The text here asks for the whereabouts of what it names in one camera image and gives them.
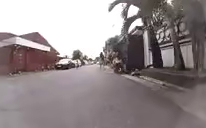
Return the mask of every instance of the parked car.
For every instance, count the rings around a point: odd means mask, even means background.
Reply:
[[[56,63],[56,69],[70,69],[75,67],[75,64],[72,63],[70,59],[61,59],[59,62]]]

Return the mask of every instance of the sidewalk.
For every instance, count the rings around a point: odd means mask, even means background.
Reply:
[[[206,83],[198,84],[192,89],[173,88],[163,84],[150,82],[138,77],[123,75],[124,77],[149,87],[156,93],[170,99],[184,111],[189,112],[198,118],[206,121]]]

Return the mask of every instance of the person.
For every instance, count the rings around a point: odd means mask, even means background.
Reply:
[[[104,60],[105,60],[105,57],[104,57],[103,53],[101,52],[100,53],[100,68],[102,68],[102,66],[104,68]]]
[[[79,68],[79,63],[78,63],[78,60],[76,60],[76,69]]]

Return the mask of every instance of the roof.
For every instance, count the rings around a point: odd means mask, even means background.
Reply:
[[[15,37],[17,35],[12,34],[12,33],[8,33],[8,32],[0,32],[0,41],[5,40],[5,39],[9,39],[11,37]]]
[[[33,42],[36,42],[36,43],[39,43],[39,44],[42,44],[42,45],[45,45],[45,46],[49,46],[49,47],[51,47],[52,51],[59,54],[58,51],[55,48],[53,48],[49,44],[49,42],[41,34],[39,34],[38,32],[32,32],[32,33],[20,35],[19,37],[30,40],[30,41],[33,41]]]

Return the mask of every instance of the street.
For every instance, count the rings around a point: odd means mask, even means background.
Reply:
[[[92,65],[0,78],[0,128],[206,128],[206,122]]]

